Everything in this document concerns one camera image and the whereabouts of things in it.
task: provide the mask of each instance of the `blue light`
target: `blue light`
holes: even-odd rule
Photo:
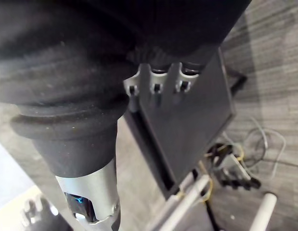
[[[83,202],[83,198],[82,198],[82,197],[80,197],[80,198],[75,198],[75,200],[78,201],[78,203],[80,203],[80,204],[82,204],[82,202]]]

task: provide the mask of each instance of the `black rubber grip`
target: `black rubber grip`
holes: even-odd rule
[[[0,101],[18,105],[14,130],[67,178],[115,157],[117,120],[129,102],[123,80],[138,69],[126,60],[134,47],[129,30],[77,6],[0,3]]]

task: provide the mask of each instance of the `black rubber sleeve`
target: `black rubber sleeve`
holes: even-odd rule
[[[115,157],[134,36],[87,4],[46,2],[0,3],[0,101],[55,175],[80,177]]]
[[[139,63],[206,66],[250,0],[0,0],[0,101],[53,173],[115,157],[122,81]]]

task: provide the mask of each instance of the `black panel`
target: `black panel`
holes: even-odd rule
[[[161,106],[153,107],[149,67],[143,65],[140,110],[125,115],[165,197],[177,190],[234,115],[218,53],[179,103],[174,100],[178,70],[179,64],[174,64],[168,73]]]

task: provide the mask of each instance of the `white rod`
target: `white rod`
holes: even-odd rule
[[[209,182],[210,177],[203,175],[195,182],[191,190],[186,194],[183,200],[179,203],[177,208],[173,211],[170,217],[166,220],[159,231],[173,231],[178,225],[182,217],[186,214],[189,208],[194,204],[195,200],[199,197],[201,191]]]
[[[276,195],[265,194],[261,206],[249,231],[266,231],[277,202]]]

